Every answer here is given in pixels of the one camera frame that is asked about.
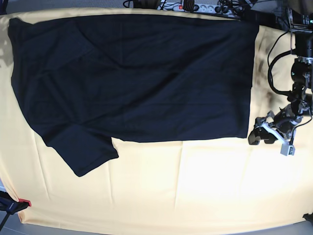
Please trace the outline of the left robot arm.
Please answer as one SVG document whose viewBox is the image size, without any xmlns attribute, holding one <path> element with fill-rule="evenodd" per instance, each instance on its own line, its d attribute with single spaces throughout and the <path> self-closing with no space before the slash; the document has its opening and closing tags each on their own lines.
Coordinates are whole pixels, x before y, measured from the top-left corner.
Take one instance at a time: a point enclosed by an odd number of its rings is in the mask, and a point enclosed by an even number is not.
<svg viewBox="0 0 313 235">
<path fill-rule="evenodd" d="M 274 93 L 286 96 L 290 105 L 273 117 L 269 127 L 278 136 L 266 131 L 261 137 L 266 144 L 272 144 L 280 137 L 292 144 L 302 117 L 313 117 L 313 95 L 306 93 L 313 88 L 313 2 L 289 0 L 287 3 L 289 32 L 295 36 L 295 48 L 277 55 L 268 65 L 268 83 Z M 291 68 L 293 86 L 291 91 L 280 91 L 274 87 L 271 71 L 275 63 L 287 55 L 296 56 Z"/>
</svg>

